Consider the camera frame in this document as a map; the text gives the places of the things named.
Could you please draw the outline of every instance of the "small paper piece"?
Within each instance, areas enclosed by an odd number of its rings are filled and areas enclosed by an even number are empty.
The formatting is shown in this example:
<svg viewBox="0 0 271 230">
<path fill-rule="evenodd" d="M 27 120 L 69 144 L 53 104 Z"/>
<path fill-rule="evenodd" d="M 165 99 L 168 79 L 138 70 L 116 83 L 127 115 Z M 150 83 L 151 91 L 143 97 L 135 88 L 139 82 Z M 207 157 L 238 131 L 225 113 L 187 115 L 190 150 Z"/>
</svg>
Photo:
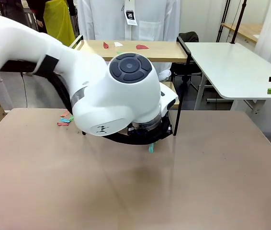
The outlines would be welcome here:
<svg viewBox="0 0 271 230">
<path fill-rule="evenodd" d="M 115 42 L 114 45 L 115 45 L 115 47 L 123 46 L 123 44 L 121 44 L 121 43 L 119 43 L 119 42 Z"/>
<path fill-rule="evenodd" d="M 60 117 L 65 117 L 67 115 L 69 115 L 69 111 L 66 110 Z"/>
<path fill-rule="evenodd" d="M 136 49 L 149 49 L 149 48 L 145 45 L 137 45 Z"/>
<path fill-rule="evenodd" d="M 60 123 L 60 122 L 57 122 L 57 126 L 68 126 L 68 123 Z"/>
<path fill-rule="evenodd" d="M 149 150 L 150 153 L 154 152 L 154 143 L 152 143 L 152 144 L 149 145 L 149 149 L 148 150 Z"/>
<path fill-rule="evenodd" d="M 103 48 L 108 49 L 109 45 L 107 43 L 103 42 Z"/>
<path fill-rule="evenodd" d="M 60 122 L 69 123 L 69 122 L 70 122 L 70 120 L 67 120 L 67 119 L 61 118 L 61 119 L 60 119 Z"/>
</svg>

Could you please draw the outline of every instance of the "beige table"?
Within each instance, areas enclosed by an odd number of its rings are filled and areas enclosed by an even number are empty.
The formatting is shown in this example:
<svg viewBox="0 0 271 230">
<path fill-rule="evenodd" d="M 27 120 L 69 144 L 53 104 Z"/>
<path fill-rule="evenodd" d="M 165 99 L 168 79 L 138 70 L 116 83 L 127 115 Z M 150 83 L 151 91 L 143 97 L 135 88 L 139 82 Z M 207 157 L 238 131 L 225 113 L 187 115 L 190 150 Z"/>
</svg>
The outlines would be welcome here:
<svg viewBox="0 0 271 230">
<path fill-rule="evenodd" d="M 183 111 L 151 154 L 63 111 L 0 123 L 0 230 L 271 230 L 271 144 L 244 113 Z"/>
<path fill-rule="evenodd" d="M 109 45 L 108 49 L 103 48 L 103 43 Z M 115 47 L 114 42 L 120 42 L 123 46 Z M 136 45 L 145 45 L 149 49 L 136 49 Z M 102 40 L 82 40 L 77 50 L 86 50 L 103 57 L 105 61 L 117 56 L 117 52 L 138 53 L 151 62 L 178 62 L 186 63 L 187 55 L 177 42 L 148 42 L 148 41 L 102 41 Z"/>
<path fill-rule="evenodd" d="M 230 29 L 232 26 L 231 30 L 234 32 L 237 25 L 232 23 L 222 23 L 222 26 L 227 29 Z M 254 37 L 254 35 L 260 35 L 262 27 L 263 24 L 261 23 L 242 23 L 239 27 L 238 34 L 254 43 L 257 43 L 258 38 Z"/>
</svg>

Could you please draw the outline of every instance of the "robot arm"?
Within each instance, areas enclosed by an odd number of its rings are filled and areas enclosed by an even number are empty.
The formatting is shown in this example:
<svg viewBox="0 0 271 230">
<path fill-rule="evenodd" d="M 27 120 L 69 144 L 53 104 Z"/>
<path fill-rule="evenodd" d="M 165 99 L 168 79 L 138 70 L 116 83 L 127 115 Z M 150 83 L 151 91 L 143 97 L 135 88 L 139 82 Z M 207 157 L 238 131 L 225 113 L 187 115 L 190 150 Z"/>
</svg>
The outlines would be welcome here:
<svg viewBox="0 0 271 230">
<path fill-rule="evenodd" d="M 154 67 L 141 55 L 122 54 L 106 65 L 96 54 L 76 51 L 0 16 L 0 69 L 9 60 L 34 63 L 33 73 L 39 76 L 61 75 L 67 85 L 62 92 L 68 92 L 83 132 L 128 144 L 153 143 L 169 135 L 167 112 L 178 97 L 159 83 Z M 126 127 L 130 138 L 116 134 Z"/>
</svg>

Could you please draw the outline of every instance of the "circular control button panel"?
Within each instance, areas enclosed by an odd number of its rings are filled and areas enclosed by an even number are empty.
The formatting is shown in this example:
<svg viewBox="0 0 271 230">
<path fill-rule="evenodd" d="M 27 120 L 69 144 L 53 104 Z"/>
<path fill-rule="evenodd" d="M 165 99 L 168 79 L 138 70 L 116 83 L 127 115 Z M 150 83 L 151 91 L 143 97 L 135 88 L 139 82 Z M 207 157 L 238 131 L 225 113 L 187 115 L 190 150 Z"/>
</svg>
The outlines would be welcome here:
<svg viewBox="0 0 271 230">
<path fill-rule="evenodd" d="M 127 84 L 143 80 L 151 70 L 152 66 L 149 60 L 134 53 L 121 54 L 110 64 L 112 77 Z"/>
</svg>

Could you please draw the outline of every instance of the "red paper shape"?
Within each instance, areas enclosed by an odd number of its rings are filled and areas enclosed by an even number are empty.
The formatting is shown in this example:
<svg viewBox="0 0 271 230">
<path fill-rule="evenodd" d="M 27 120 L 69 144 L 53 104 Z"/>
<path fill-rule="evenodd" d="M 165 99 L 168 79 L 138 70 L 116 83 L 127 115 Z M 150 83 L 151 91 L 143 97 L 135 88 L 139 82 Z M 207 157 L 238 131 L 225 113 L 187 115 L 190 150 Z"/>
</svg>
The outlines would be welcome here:
<svg viewBox="0 0 271 230">
<path fill-rule="evenodd" d="M 103 42 L 103 48 L 104 48 L 104 49 L 108 49 L 108 48 L 109 48 L 109 45 L 108 45 L 107 43 Z"/>
<path fill-rule="evenodd" d="M 68 126 L 68 123 L 60 123 L 60 122 L 57 122 L 57 126 Z"/>
<path fill-rule="evenodd" d="M 60 115 L 60 117 L 65 117 L 67 115 L 69 115 L 69 111 L 66 110 L 62 115 Z"/>
<path fill-rule="evenodd" d="M 149 48 L 145 45 L 137 45 L 136 49 L 149 49 Z"/>
</svg>

